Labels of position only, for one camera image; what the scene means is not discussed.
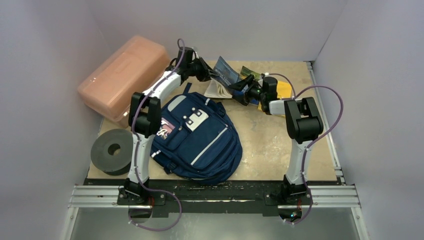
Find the gray wall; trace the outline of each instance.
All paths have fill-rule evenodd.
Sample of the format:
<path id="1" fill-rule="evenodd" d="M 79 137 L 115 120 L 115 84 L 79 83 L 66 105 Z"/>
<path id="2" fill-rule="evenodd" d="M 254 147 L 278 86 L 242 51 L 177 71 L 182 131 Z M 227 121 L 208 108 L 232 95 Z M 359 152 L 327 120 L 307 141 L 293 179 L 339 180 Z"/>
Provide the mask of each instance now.
<path id="1" fill-rule="evenodd" d="M 87 0 L 112 50 L 139 34 L 205 59 L 315 60 L 347 0 Z"/>
<path id="2" fill-rule="evenodd" d="M 76 88 L 110 50 L 84 0 L 0 1 L 1 239 L 58 239 L 101 118 Z"/>
<path id="3" fill-rule="evenodd" d="M 337 152 L 376 240 L 423 239 L 423 43 L 422 0 L 349 0 L 314 66 L 345 101 Z"/>

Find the cartoon patch on backpack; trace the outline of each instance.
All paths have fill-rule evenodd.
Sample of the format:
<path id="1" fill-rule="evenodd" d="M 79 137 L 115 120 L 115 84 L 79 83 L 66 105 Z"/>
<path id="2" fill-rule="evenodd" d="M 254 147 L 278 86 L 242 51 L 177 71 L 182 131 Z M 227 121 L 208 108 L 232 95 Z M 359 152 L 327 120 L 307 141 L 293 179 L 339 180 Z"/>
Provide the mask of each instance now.
<path id="1" fill-rule="evenodd" d="M 175 129 L 175 126 L 172 125 L 168 120 L 162 117 L 162 121 L 160 123 L 160 129 L 157 131 L 156 135 L 161 137 L 163 140 L 167 139 L 168 135 L 172 133 Z"/>

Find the blue backpack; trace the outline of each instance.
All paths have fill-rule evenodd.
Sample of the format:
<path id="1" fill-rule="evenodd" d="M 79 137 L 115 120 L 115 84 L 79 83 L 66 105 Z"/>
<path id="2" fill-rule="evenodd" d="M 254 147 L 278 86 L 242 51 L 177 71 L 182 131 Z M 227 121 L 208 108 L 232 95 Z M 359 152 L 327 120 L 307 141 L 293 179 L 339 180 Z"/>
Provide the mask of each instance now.
<path id="1" fill-rule="evenodd" d="M 242 145 L 222 103 L 189 93 L 190 86 L 162 108 L 150 154 L 167 174 L 215 185 L 237 169 Z"/>

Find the gray tape roll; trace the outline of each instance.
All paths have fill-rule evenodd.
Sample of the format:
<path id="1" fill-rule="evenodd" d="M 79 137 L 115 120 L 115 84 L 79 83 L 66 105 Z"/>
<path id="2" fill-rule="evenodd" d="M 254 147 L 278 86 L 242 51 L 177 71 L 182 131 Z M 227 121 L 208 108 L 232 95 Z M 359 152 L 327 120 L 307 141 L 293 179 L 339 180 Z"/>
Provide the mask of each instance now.
<path id="1" fill-rule="evenodd" d="M 118 176 L 130 171 L 133 135 L 125 129 L 113 129 L 99 136 L 91 147 L 91 161 L 104 173 Z"/>

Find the wooden tabletop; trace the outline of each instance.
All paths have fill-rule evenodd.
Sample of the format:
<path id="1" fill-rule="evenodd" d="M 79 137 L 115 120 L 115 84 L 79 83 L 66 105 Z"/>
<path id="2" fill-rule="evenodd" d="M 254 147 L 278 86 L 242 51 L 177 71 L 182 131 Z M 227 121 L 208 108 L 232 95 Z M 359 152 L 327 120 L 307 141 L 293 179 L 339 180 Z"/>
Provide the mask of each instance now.
<path id="1" fill-rule="evenodd" d="M 305 62 L 277 62 L 277 61 L 227 61 L 237 72 L 242 66 L 258 73 L 280 73 L 288 77 L 296 90 L 300 92 L 312 85 L 309 70 Z M 188 82 L 193 83 L 190 92 L 205 93 L 209 82 L 198 82 L 190 77 Z M 172 92 L 165 101 L 182 94 L 185 83 Z M 314 90 L 306 91 L 302 97 L 316 97 Z M 222 102 L 227 110 L 240 137 L 243 147 L 243 156 L 235 173 L 229 180 L 282 180 L 289 167 L 292 140 L 286 130 L 286 120 L 281 116 L 266 115 L 259 111 L 256 105 L 243 106 L 233 99 L 214 99 Z M 99 135 L 119 126 L 105 119 L 101 125 Z M 151 179 L 180 179 L 174 174 L 166 174 L 163 168 L 153 159 L 149 162 Z M 126 174 L 110 176 L 93 163 L 90 164 L 87 178 L 89 179 L 125 179 Z M 311 152 L 308 168 L 308 178 L 312 181 L 335 181 L 336 174 L 333 166 L 330 148 L 326 138 L 318 141 Z"/>

